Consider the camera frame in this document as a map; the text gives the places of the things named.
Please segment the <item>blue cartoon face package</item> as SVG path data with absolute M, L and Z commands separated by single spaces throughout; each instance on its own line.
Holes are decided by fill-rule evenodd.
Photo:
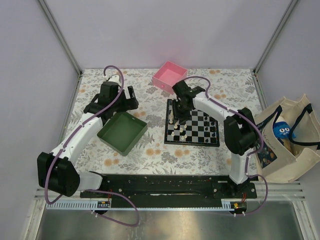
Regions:
M 273 124 L 273 134 L 276 138 L 279 139 L 288 139 L 291 131 L 290 126 L 286 121 L 278 121 Z

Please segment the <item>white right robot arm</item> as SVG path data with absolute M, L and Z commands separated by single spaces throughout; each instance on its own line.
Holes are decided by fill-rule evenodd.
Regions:
M 196 86 L 191 88 L 185 80 L 173 87 L 176 100 L 173 101 L 173 119 L 184 123 L 191 119 L 191 111 L 199 110 L 223 123 L 224 142 L 231 152 L 231 169 L 228 176 L 228 194 L 239 198 L 249 184 L 249 157 L 254 147 L 263 142 L 252 112 L 248 108 L 237 110 L 209 96 L 209 89 Z

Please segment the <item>floral patterned table mat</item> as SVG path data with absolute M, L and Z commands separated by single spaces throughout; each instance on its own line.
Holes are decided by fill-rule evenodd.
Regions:
M 167 100 L 171 95 L 153 86 L 155 69 L 123 69 L 126 86 L 134 88 L 139 106 L 131 114 L 147 123 L 147 131 L 127 156 L 122 156 L 94 136 L 81 152 L 75 169 L 106 174 L 226 175 L 231 153 L 219 137 L 219 147 L 164 143 Z M 261 111 L 249 69 L 190 69 L 187 84 L 209 88 L 210 96 L 225 105 Z

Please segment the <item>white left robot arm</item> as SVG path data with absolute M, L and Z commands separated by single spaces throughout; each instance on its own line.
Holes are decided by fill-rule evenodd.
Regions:
M 138 108 L 132 86 L 124 91 L 124 82 L 115 74 L 104 81 L 100 92 L 84 108 L 83 114 L 71 133 L 51 152 L 42 152 L 37 157 L 39 186 L 45 190 L 71 197 L 77 191 L 91 190 L 98 198 L 107 195 L 109 186 L 102 175 L 94 172 L 78 173 L 75 164 L 88 142 L 114 114 Z

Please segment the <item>aluminium rail frame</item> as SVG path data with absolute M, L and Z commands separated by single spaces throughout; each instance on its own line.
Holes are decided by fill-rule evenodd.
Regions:
M 266 185 L 262 181 L 254 181 L 257 199 L 262 201 L 266 195 Z M 268 183 L 268 201 L 305 201 L 305 194 L 299 181 L 290 183 Z

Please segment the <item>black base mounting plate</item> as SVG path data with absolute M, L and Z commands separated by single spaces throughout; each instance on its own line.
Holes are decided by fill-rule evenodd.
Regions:
M 103 174 L 98 192 L 85 190 L 81 198 L 107 198 L 112 208 L 217 208 L 223 199 L 256 199 L 255 184 L 236 185 L 227 175 Z

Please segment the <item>cream canvas tote bag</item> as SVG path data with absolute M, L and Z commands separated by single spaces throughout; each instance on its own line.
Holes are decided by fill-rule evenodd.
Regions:
M 256 168 L 268 182 L 293 182 L 320 161 L 320 122 L 305 94 L 296 100 L 282 97 L 254 120 L 264 140 L 255 155 Z M 278 121 L 290 126 L 288 139 L 275 137 L 273 124 Z

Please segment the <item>pink plastic box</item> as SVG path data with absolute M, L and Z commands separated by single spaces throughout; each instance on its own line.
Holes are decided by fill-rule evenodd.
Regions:
M 167 61 L 152 77 L 153 86 L 169 94 L 174 94 L 173 86 L 187 77 L 188 70 L 171 61 Z

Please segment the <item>black white chess board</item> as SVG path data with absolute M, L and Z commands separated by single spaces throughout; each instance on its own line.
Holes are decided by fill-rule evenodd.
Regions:
M 180 123 L 174 119 L 173 100 L 167 100 L 164 143 L 201 147 L 219 147 L 218 122 L 200 110 L 190 111 L 191 119 Z

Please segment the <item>green plastic tray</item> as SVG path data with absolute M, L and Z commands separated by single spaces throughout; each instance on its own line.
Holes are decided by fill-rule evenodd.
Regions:
M 116 113 L 97 137 L 122 156 L 127 156 L 148 129 L 146 122 L 128 112 Z

